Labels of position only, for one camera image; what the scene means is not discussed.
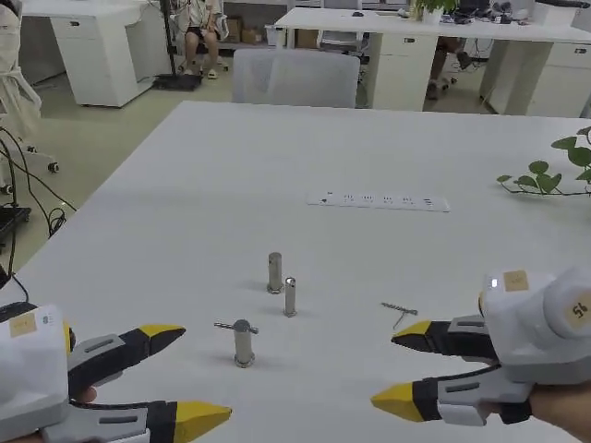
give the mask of cylindrical metal post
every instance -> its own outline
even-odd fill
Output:
[[[281,293],[283,290],[282,258],[279,252],[269,254],[269,284],[267,291],[270,293]]]
[[[249,367],[255,361],[255,354],[252,352],[250,331],[250,323],[246,320],[237,320],[234,324],[234,341],[236,349],[234,362],[238,367]]]
[[[285,279],[285,309],[283,313],[286,317],[293,317],[296,311],[296,279],[288,277]]]

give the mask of power strip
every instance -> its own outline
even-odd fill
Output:
[[[340,192],[315,192],[307,195],[308,205],[341,206],[351,208],[375,208],[380,210],[428,210],[449,212],[450,205],[440,197],[409,197],[393,194],[347,194]]]

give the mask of person's leg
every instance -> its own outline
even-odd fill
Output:
[[[218,73],[215,72],[215,66],[218,62],[218,55],[220,52],[218,36],[215,32],[203,31],[203,41],[205,41],[207,51],[210,55],[210,65],[208,66],[207,78],[216,79],[218,77]]]
[[[191,67],[193,60],[197,56],[197,47],[199,46],[199,36],[197,33],[189,29],[185,34],[185,74],[193,74]]]
[[[462,70],[466,69],[470,65],[472,65],[472,57],[464,51],[462,47],[462,41],[457,37],[440,37],[440,42],[445,49],[450,54],[455,54],[460,62],[460,68]]]
[[[427,100],[437,100],[439,98],[437,80],[441,75],[441,71],[443,71],[446,59],[447,52],[438,45],[433,56],[433,65],[431,65],[431,75],[427,85]]]

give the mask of cardboard box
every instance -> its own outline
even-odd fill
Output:
[[[306,49],[317,49],[316,40],[318,30],[297,30],[295,33],[295,47]]]
[[[262,42],[262,35],[257,30],[242,30],[242,42],[258,44]]]
[[[241,17],[229,17],[228,23],[228,37],[225,39],[230,43],[239,43],[240,34],[242,33],[242,18]]]

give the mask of metal peg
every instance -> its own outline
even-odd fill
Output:
[[[282,258],[279,252],[271,252],[269,254],[269,284],[267,284],[267,291],[269,293],[281,293],[283,290],[281,261]]]
[[[225,323],[213,323],[216,328],[231,329],[234,331],[234,363],[238,367],[249,367],[255,361],[255,353],[252,352],[252,338],[250,334],[258,334],[259,328],[252,328],[246,320],[237,320],[234,325]]]
[[[287,277],[285,279],[285,309],[283,313],[286,317],[293,317],[296,311],[296,279]]]
[[[396,330],[396,328],[398,328],[398,325],[400,325],[400,323],[402,323],[402,321],[404,320],[404,317],[406,317],[407,314],[411,314],[413,316],[418,315],[418,311],[416,309],[408,309],[406,307],[402,307],[402,306],[398,306],[398,305],[393,305],[391,303],[382,303],[381,304],[384,307],[388,307],[390,309],[396,309],[397,311],[400,311],[402,314],[400,315],[400,317],[398,318],[398,321],[396,321],[396,323],[393,326],[393,330]]]

